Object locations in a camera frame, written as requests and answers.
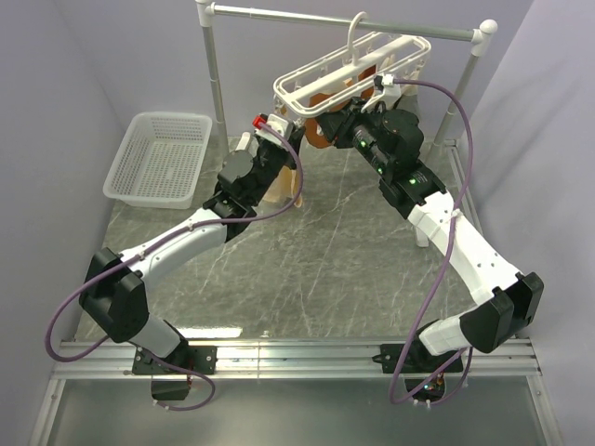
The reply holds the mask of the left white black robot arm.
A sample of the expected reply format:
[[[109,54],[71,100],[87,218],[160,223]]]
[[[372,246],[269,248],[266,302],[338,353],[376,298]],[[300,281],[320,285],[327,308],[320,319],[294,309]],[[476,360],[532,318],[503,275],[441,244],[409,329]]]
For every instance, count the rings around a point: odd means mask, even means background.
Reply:
[[[150,242],[121,253],[103,248],[92,257],[78,302],[109,339],[142,348],[168,374],[193,369],[188,340],[151,315],[148,293],[169,273],[262,219],[256,207],[281,170],[302,169],[304,133],[302,127],[276,131],[264,125],[254,134],[256,151],[231,152],[213,195],[185,221]]]

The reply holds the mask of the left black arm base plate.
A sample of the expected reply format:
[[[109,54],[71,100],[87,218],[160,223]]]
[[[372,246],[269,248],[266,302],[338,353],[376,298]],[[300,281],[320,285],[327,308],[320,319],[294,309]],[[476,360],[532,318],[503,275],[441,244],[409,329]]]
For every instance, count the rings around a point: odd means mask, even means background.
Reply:
[[[165,359],[154,357],[146,348],[137,348],[132,365],[133,375],[176,374],[178,368],[211,375],[215,373],[218,348],[188,345]]]

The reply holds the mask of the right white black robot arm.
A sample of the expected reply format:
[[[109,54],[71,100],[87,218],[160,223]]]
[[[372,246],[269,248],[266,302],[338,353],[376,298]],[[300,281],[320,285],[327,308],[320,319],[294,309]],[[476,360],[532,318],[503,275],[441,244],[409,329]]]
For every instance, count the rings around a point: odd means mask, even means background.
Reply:
[[[533,321],[543,281],[510,264],[455,207],[419,159],[424,136],[413,113],[385,106],[365,111],[354,98],[316,122],[330,144],[356,149],[374,168],[385,200],[444,255],[475,303],[416,330],[410,347],[400,352],[408,373],[432,372],[462,348],[490,353]]]

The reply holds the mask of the white metal clothes rack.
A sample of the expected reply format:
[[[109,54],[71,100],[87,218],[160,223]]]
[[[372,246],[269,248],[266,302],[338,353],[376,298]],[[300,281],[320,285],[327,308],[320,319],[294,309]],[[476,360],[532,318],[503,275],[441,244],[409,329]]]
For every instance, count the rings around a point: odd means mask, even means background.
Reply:
[[[259,20],[288,22],[337,23],[347,26],[345,20],[334,20],[303,14],[290,15],[266,9],[215,6],[214,1],[196,1],[199,21],[205,35],[205,50],[211,80],[216,116],[220,130],[225,130],[225,119],[218,79],[218,66],[212,18],[217,15],[250,17]],[[286,170],[298,170],[291,154],[285,154],[283,144],[268,132],[260,130],[261,124],[287,138],[298,154],[301,140],[306,138],[318,148],[355,148],[380,175],[379,188],[388,201],[407,219],[417,207],[423,207],[430,198],[450,197],[444,184],[421,161],[420,148],[424,136],[419,128],[419,117],[404,108],[405,98],[417,99],[417,87],[427,86],[442,91],[451,98],[447,115],[439,133],[450,122],[454,108],[460,104],[459,96],[465,89],[478,59],[483,55],[492,35],[497,31],[494,20],[485,20],[480,28],[462,32],[430,27],[422,31],[397,27],[396,31],[412,31],[421,35],[399,33],[380,24],[362,24],[367,17],[358,13],[349,23],[347,44],[317,60],[304,65],[273,83],[276,112],[257,116],[254,138],[258,142],[255,155],[246,152],[247,145],[238,146],[224,160],[215,189],[221,203],[235,203],[233,209],[245,207],[245,217],[253,216],[253,207],[263,199],[271,185]],[[353,39],[356,28],[373,30],[359,39]],[[431,45],[425,37],[469,41],[472,44],[469,63],[451,95],[439,85],[422,83],[417,79],[425,65]],[[405,46],[417,49],[402,58],[396,53]],[[452,197],[446,205],[450,215],[455,203]]]

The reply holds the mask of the white perforated plastic basket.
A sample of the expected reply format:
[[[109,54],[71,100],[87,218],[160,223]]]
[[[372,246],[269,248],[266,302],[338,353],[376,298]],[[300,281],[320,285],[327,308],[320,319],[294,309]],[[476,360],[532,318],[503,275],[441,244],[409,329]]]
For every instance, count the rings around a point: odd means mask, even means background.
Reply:
[[[114,156],[103,194],[135,207],[190,208],[211,129],[211,118],[202,114],[137,114]]]

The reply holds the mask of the white clip drying hanger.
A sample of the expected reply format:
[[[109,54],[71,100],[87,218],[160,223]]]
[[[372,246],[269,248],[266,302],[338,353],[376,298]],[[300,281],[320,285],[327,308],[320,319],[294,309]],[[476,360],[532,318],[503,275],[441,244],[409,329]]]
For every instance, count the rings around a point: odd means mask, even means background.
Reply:
[[[274,109],[299,118],[314,118],[374,88],[385,73],[413,79],[431,52],[424,37],[370,32],[357,38],[355,28],[368,17],[362,11],[350,22],[346,45],[278,77],[272,84]]]

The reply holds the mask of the beige underwear shorts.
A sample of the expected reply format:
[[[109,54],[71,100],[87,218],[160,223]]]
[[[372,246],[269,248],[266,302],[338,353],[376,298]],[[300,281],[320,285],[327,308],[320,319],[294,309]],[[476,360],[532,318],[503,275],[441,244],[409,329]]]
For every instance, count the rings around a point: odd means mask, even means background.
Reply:
[[[294,197],[298,190],[300,175],[295,169],[284,166],[272,182],[263,199],[266,203],[284,203]]]

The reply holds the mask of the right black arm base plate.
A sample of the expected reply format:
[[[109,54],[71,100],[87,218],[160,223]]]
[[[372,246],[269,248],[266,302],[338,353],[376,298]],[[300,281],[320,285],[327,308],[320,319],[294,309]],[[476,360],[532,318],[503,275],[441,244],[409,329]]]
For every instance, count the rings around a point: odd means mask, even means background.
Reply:
[[[372,358],[372,361],[381,365],[384,374],[393,374],[403,347],[404,343],[382,344],[379,346],[379,353]],[[455,354],[456,350],[450,350],[439,356],[433,356],[415,340],[407,353],[402,372],[404,374],[433,373]]]

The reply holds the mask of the aluminium mounting rail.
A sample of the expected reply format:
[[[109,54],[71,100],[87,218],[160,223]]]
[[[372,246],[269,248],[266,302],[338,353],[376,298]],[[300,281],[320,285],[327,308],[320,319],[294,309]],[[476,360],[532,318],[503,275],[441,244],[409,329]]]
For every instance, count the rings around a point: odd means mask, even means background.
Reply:
[[[204,339],[215,379],[357,379],[388,378],[399,355],[383,351],[388,340],[361,339]],[[133,370],[143,354],[129,344],[106,342],[79,361],[54,365],[55,379],[147,379]],[[528,339],[511,339],[494,352],[472,354],[471,377],[540,376],[541,367]]]

